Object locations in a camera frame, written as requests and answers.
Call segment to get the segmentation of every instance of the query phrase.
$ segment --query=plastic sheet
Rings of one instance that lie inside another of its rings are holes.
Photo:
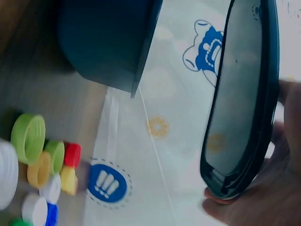
[[[164,1],[135,99],[108,89],[84,226],[221,225],[201,209],[206,185],[199,160],[229,3]],[[298,57],[291,54],[300,53],[299,27],[284,28],[292,19],[286,3],[277,4],[283,30],[280,77],[297,80]],[[259,6],[250,10],[259,20]],[[278,107],[275,118],[282,120],[282,114]]]

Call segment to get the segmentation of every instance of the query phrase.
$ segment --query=plastic bottle cap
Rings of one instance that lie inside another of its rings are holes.
[[[47,203],[48,214],[45,226],[56,226],[58,221],[58,206]]]
[[[64,162],[64,143],[61,141],[50,140],[45,147],[45,152],[48,152],[51,156],[50,173],[59,173],[62,169]]]
[[[43,116],[22,114],[15,122],[10,142],[20,162],[34,164],[43,151],[46,127]]]
[[[77,168],[79,165],[81,155],[81,145],[79,144],[68,144],[65,150],[64,163],[66,166]]]
[[[15,148],[0,140],[0,210],[13,200],[19,176],[18,157]]]
[[[47,184],[39,190],[40,196],[43,196],[50,204],[57,204],[61,194],[61,177],[59,174],[52,176]]]
[[[48,152],[42,152],[38,161],[27,169],[28,183],[34,188],[42,188],[50,175],[51,157]]]
[[[47,219],[48,207],[44,197],[35,193],[28,194],[22,205],[22,218],[32,222],[34,226],[44,226]]]
[[[75,195],[77,190],[77,177],[75,169],[69,166],[63,166],[61,171],[62,190],[70,195]]]
[[[9,226],[33,226],[32,223],[24,222],[21,219],[15,219],[13,220]]]

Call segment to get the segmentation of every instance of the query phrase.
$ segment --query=red bottle cap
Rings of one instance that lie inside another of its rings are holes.
[[[65,165],[73,168],[78,167],[80,154],[81,154],[81,145],[79,144],[65,145],[65,158],[64,158]]]

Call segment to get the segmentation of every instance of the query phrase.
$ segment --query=yellow flower print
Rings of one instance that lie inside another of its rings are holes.
[[[217,133],[208,137],[206,148],[208,151],[211,152],[219,152],[222,149],[224,149],[225,145],[226,145],[226,140],[223,134]]]
[[[148,133],[157,140],[164,139],[169,134],[169,124],[167,120],[160,115],[149,118],[146,123],[146,128]]]
[[[289,80],[289,81],[296,81],[296,79],[295,79],[294,76],[292,76],[292,75],[288,76],[288,80]]]

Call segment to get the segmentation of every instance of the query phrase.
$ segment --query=blue circle print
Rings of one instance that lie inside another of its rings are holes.
[[[127,182],[114,168],[97,164],[91,167],[88,190],[103,202],[115,203],[125,196]]]

